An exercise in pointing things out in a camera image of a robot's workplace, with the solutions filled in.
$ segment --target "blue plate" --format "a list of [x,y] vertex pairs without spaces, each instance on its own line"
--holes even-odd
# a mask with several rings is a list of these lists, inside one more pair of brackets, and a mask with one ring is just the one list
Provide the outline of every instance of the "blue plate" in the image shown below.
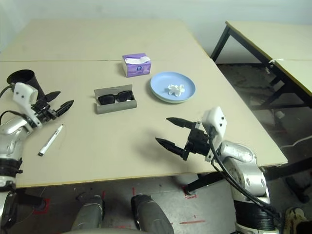
[[[185,92],[179,97],[176,97],[174,94],[169,95],[168,86],[170,84],[178,86],[183,84]],[[156,97],[170,103],[184,102],[190,99],[196,91],[193,81],[177,72],[161,72],[154,75],[151,79],[151,88]]]

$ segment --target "pen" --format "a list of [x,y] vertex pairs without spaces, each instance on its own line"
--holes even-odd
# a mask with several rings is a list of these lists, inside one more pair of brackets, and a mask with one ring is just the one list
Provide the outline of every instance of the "pen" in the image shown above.
[[47,151],[47,149],[50,147],[50,145],[53,143],[53,141],[57,138],[58,134],[62,130],[64,124],[59,126],[59,128],[53,133],[53,135],[48,139],[47,143],[43,146],[43,148],[39,151],[38,155],[43,156],[44,153]]

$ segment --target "metal table frame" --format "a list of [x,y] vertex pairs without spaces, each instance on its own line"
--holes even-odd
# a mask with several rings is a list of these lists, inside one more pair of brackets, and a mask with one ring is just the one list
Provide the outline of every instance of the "metal table frame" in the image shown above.
[[[229,36],[232,36],[237,40],[242,46],[244,46],[250,53],[252,53],[261,63],[268,67],[272,73],[276,75],[276,78],[271,81],[271,85],[277,84],[280,80],[284,85],[278,89],[272,96],[264,101],[261,105],[250,106],[251,110],[266,110],[266,109],[282,109],[282,108],[294,108],[294,107],[310,107],[312,108],[312,97],[306,93],[296,82],[294,82],[290,77],[288,77],[278,66],[274,63],[269,63],[270,59],[258,51],[253,45],[251,45],[246,39],[241,35],[226,26],[213,53],[211,54],[211,59],[215,62],[218,58],[220,52],[222,51],[225,43],[227,42]],[[302,101],[302,104],[286,104],[286,105],[274,105],[273,101],[278,99],[282,94],[285,93],[295,93]]]

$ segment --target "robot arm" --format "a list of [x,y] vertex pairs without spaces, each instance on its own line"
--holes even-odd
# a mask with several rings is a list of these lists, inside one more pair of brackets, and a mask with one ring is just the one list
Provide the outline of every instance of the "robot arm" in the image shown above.
[[[232,198],[236,210],[236,233],[278,234],[273,218],[278,219],[270,206],[266,180],[257,166],[256,155],[248,147],[223,140],[226,120],[220,107],[204,114],[202,122],[190,122],[180,118],[167,118],[171,123],[191,129],[188,141],[181,149],[173,142],[156,138],[167,150],[187,160],[189,153],[205,156],[214,168],[218,162],[222,175],[231,184]],[[201,130],[202,123],[206,133]]]
[[37,89],[24,83],[14,86],[13,101],[18,104],[21,114],[0,126],[0,226],[3,229],[16,222],[16,174],[23,172],[20,166],[24,141],[36,127],[41,128],[45,122],[61,116],[74,102],[68,101],[56,111],[50,109],[47,101],[59,93],[53,92],[37,100]]

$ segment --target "sunglasses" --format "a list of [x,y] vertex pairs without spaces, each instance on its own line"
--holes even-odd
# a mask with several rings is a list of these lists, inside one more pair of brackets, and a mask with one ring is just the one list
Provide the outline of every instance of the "sunglasses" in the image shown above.
[[97,99],[101,105],[107,105],[107,104],[113,104],[115,103],[115,101],[124,102],[127,100],[133,100],[133,93],[131,90],[122,91],[118,93],[117,95],[108,94],[108,95],[100,96]]

